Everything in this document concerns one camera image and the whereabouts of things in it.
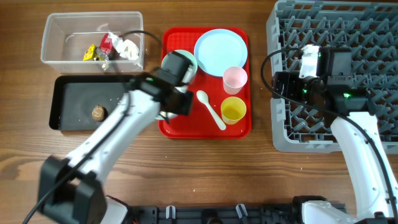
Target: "spoon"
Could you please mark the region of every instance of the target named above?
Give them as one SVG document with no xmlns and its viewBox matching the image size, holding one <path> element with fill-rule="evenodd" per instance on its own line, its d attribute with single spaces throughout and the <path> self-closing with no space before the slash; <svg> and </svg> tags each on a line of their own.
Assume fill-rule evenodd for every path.
<svg viewBox="0 0 398 224">
<path fill-rule="evenodd" d="M 213 110 L 213 108 L 209 104 L 209 97 L 204 91 L 197 91 L 197 98 L 200 103 L 203 103 L 206 105 L 207 109 L 210 111 L 210 114 L 212 115 L 214 121 L 216 121 L 216 124 L 218 128 L 222 131 L 226 129 L 226 125 L 224 124 L 224 121 L 217 115 L 217 113 Z"/>
</svg>

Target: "wooden table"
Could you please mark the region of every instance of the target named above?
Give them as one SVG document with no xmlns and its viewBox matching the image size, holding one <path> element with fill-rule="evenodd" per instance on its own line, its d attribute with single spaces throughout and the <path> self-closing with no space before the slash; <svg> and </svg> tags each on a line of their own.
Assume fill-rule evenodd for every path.
<svg viewBox="0 0 398 224">
<path fill-rule="evenodd" d="M 47 16 L 84 11 L 140 11 L 145 30 L 158 36 L 174 26 L 235 26 L 249 36 L 251 133 L 237 141 L 170 140 L 153 123 L 115 165 L 107 194 L 130 205 L 157 206 L 259 205 L 322 195 L 356 213 L 340 152 L 281 153 L 272 145 L 271 94 L 261 83 L 260 65 L 267 55 L 266 20 L 274 1 L 6 2 L 0 4 L 0 223 L 20 223 L 36 203 L 39 169 L 49 155 L 63 157 L 90 135 L 49 128 L 53 84 L 60 74 L 40 61 Z M 147 42 L 146 53 L 147 68 L 160 63 L 155 42 Z M 271 76 L 269 65 L 266 76 Z M 398 157 L 389 160 L 397 172 Z M 31 222 L 51 223 L 42 215 Z"/>
</svg>

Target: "gray dish rack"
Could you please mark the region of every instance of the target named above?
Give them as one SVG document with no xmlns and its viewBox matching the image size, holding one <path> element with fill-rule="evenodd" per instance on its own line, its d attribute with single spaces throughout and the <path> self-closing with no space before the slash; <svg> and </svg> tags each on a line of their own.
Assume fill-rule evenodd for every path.
<svg viewBox="0 0 398 224">
<path fill-rule="evenodd" d="M 278 1 L 267 20 L 267 51 L 349 47 L 354 88 L 366 88 L 377 108 L 387 153 L 398 153 L 398 4 Z M 295 52 L 271 58 L 272 75 L 299 71 Z M 333 152 L 340 147 L 317 110 L 271 99 L 272 138 L 283 152 Z"/>
</svg>

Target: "yellow cup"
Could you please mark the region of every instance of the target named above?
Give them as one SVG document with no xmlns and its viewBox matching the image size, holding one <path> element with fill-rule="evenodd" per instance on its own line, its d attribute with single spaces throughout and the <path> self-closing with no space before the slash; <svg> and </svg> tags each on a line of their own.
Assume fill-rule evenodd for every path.
<svg viewBox="0 0 398 224">
<path fill-rule="evenodd" d="M 221 118 L 226 124 L 236 124 L 246 115 L 246 104 L 238 97 L 228 97 L 221 104 Z"/>
</svg>

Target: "wooden surface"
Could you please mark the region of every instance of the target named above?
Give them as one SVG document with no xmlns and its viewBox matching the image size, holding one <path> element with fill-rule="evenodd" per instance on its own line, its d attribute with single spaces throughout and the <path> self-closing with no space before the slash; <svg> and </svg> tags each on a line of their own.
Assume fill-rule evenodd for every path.
<svg viewBox="0 0 398 224">
<path fill-rule="evenodd" d="M 49 128 L 53 84 L 60 74 L 40 61 L 47 16 L 80 11 L 140 11 L 145 30 L 158 36 L 173 26 L 236 26 L 249 36 L 251 134 L 237 141 L 170 140 L 153 123 L 115 165 L 107 194 L 130 205 L 158 206 L 259 205 L 322 195 L 345 203 L 355 214 L 353 187 L 340 152 L 281 153 L 272 145 L 271 94 L 259 69 L 274 1 L 92 2 L 0 4 L 0 223 L 20 223 L 34 205 L 44 159 L 63 157 L 90 135 Z M 160 63 L 160 49 L 147 40 L 149 68 Z M 266 75 L 271 75 L 269 65 Z M 397 172 L 398 157 L 389 160 Z M 32 223 L 51 222 L 35 215 Z"/>
</svg>

